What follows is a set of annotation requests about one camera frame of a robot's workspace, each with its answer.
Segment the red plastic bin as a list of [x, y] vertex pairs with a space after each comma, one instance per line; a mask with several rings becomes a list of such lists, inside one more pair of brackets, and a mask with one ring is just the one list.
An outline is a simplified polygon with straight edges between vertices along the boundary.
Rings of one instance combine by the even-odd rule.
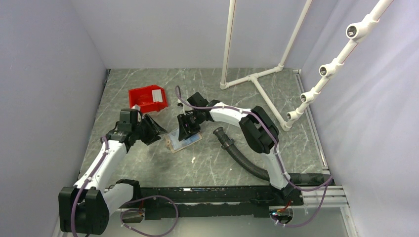
[[[163, 102], [153, 102], [152, 98], [152, 90], [154, 89], [161, 89], [163, 95]], [[149, 112], [159, 112], [162, 109], [168, 107], [168, 101], [166, 97], [165, 90], [158, 86], [158, 85], [149, 85], [140, 88], [130, 89], [128, 91], [128, 98], [129, 98], [129, 106], [133, 106], [135, 104], [141, 107], [141, 112], [149, 113]]]

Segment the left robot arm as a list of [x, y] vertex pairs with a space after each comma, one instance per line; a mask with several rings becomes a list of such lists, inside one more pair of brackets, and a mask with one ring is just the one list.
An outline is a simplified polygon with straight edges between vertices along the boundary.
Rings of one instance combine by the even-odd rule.
[[136, 207], [142, 201], [139, 181], [121, 179], [107, 190], [108, 181], [136, 141], [150, 145], [167, 131], [137, 109], [122, 109], [113, 129], [101, 137], [101, 149], [87, 171], [58, 195], [60, 230], [101, 235], [110, 216], [121, 206]]

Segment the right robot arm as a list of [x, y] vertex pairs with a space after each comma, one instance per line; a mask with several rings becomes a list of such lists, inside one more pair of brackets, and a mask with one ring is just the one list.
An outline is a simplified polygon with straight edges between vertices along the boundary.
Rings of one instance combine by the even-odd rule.
[[223, 122], [240, 128], [248, 146], [263, 156], [268, 180], [275, 188], [272, 192], [274, 202], [284, 205], [291, 199], [291, 191], [286, 187], [290, 175], [285, 170], [278, 148], [279, 130], [262, 107], [242, 109], [217, 100], [211, 101], [205, 107], [189, 107], [192, 110], [177, 116], [179, 141], [199, 133], [200, 125], [205, 121]]

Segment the tan leather card holder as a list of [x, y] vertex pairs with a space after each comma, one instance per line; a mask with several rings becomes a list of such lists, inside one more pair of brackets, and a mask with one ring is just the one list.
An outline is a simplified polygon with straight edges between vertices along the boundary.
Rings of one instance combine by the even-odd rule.
[[179, 129], [173, 130], [164, 136], [166, 141], [166, 146], [172, 153], [179, 152], [184, 148], [202, 140], [202, 135], [200, 133], [195, 134], [187, 139], [182, 141], [178, 140], [179, 137]]

